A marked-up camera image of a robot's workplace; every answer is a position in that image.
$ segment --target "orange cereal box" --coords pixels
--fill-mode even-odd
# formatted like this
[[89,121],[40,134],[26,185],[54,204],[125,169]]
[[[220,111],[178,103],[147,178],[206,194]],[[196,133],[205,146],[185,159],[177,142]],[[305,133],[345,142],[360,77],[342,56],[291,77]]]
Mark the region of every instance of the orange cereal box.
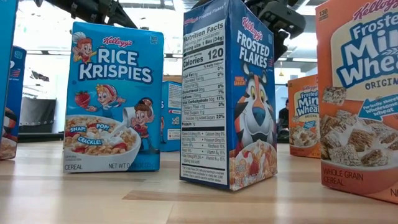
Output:
[[290,155],[320,158],[318,75],[287,82]]
[[322,184],[398,203],[398,0],[329,0],[317,39]]

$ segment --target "snap crackle pop characters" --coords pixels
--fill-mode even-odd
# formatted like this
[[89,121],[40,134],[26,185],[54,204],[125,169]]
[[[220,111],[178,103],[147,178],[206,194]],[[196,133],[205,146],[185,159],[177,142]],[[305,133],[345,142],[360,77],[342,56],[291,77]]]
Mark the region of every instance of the snap crackle pop characters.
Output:
[[76,32],[72,35],[72,41],[76,44],[72,48],[73,61],[82,61],[83,63],[91,62],[91,57],[96,55],[97,52],[93,52],[93,41],[91,38],[86,37],[83,32]]
[[144,151],[144,139],[148,143],[148,150],[150,153],[159,153],[158,149],[152,146],[150,141],[150,134],[148,132],[148,124],[155,119],[154,110],[152,109],[152,100],[149,98],[141,99],[135,106],[136,117],[131,119],[131,127],[137,131],[142,139],[140,151]]
[[112,85],[97,84],[95,89],[98,95],[97,100],[101,104],[100,106],[88,105],[88,102],[90,101],[90,95],[86,92],[83,93],[79,92],[76,95],[75,97],[76,104],[86,109],[89,112],[96,112],[98,110],[102,110],[103,117],[114,119],[112,114],[112,108],[120,107],[122,103],[126,102],[126,100],[118,95],[117,90]]

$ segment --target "kellogg's logo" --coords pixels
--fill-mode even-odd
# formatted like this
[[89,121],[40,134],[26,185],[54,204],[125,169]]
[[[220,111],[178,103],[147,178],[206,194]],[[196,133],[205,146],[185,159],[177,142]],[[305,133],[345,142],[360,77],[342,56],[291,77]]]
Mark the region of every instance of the kellogg's logo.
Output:
[[396,7],[398,7],[398,0],[375,0],[372,3],[367,2],[363,7],[358,9],[358,11],[353,14],[353,20],[362,19],[364,16],[380,10],[387,12],[388,10],[395,9]]
[[102,41],[102,43],[109,45],[109,44],[115,44],[118,45],[119,47],[125,48],[128,46],[132,45],[131,40],[120,40],[120,37],[105,37]]
[[311,91],[313,91],[316,88],[318,88],[318,86],[316,86],[316,85],[305,85],[305,86],[303,86],[302,90],[311,90]]
[[188,25],[188,24],[194,23],[194,22],[196,22],[197,20],[198,20],[197,17],[196,17],[196,18],[189,18],[189,19],[187,19],[187,20],[184,21],[184,25],[186,26],[186,25]]
[[245,30],[248,30],[251,34],[253,34],[253,39],[256,41],[262,40],[262,32],[258,31],[254,28],[254,23],[249,20],[248,17],[242,18],[242,26]]

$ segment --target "cardboard box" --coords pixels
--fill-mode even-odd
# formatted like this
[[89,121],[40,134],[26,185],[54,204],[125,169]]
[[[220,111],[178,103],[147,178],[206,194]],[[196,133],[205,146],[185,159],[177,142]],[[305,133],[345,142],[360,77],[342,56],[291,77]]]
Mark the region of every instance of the cardboard box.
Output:
[[272,32],[240,0],[184,14],[180,179],[239,190],[277,173]]
[[14,40],[14,28],[18,1],[0,1],[0,13],[2,15],[2,40],[0,42],[0,127],[2,135],[5,134],[3,116],[6,107],[8,74],[10,72],[10,59],[12,41]]
[[318,75],[287,82],[290,155],[320,158]]
[[181,149],[181,95],[180,83],[163,82],[160,123],[160,150],[163,152]]
[[75,22],[64,172],[159,170],[164,37]]
[[19,116],[21,114],[22,89],[24,87],[26,50],[13,46],[8,81],[6,111],[0,145],[0,159],[12,159],[16,155]]
[[394,203],[397,24],[396,1],[329,0],[317,7],[322,184]]

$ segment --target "elf hat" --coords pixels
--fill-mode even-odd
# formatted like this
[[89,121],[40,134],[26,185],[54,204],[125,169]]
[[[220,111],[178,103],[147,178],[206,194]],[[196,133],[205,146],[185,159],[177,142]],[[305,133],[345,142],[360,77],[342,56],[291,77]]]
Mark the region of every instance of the elf hat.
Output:
[[116,91],[115,87],[113,87],[112,85],[105,84],[103,86],[110,92],[111,96],[118,95],[118,91]]

